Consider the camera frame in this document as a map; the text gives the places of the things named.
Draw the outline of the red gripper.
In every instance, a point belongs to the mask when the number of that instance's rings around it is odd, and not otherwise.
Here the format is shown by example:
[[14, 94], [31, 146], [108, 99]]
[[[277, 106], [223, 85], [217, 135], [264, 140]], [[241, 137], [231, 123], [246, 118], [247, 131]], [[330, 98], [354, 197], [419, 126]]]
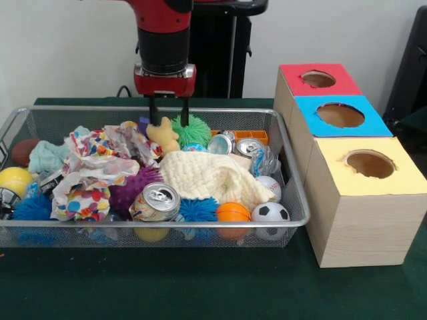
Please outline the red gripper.
[[[195, 90], [197, 69], [194, 64], [188, 64], [183, 71], [170, 75], [156, 75], [146, 71], [141, 63], [134, 65], [134, 83], [136, 91], [140, 95], [174, 95], [182, 97], [183, 107], [181, 109], [181, 126], [189, 125], [189, 97]], [[159, 126], [158, 108], [155, 97], [149, 97], [149, 120], [150, 124]]]

